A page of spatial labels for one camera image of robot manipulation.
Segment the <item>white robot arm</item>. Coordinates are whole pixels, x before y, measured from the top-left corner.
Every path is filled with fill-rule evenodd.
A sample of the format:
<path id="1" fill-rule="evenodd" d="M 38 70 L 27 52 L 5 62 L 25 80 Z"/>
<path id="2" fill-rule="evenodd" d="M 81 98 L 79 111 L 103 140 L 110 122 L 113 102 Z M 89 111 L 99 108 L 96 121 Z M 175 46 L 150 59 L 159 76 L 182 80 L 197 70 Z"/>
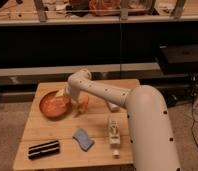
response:
<path id="1" fill-rule="evenodd" d="M 124 108 L 136 171 L 181 171 L 163 95 L 150 85 L 129 89 L 92 81 L 91 78 L 88 69 L 75 72 L 56 97 L 66 96 L 77 101 L 80 92 L 84 91 Z"/>

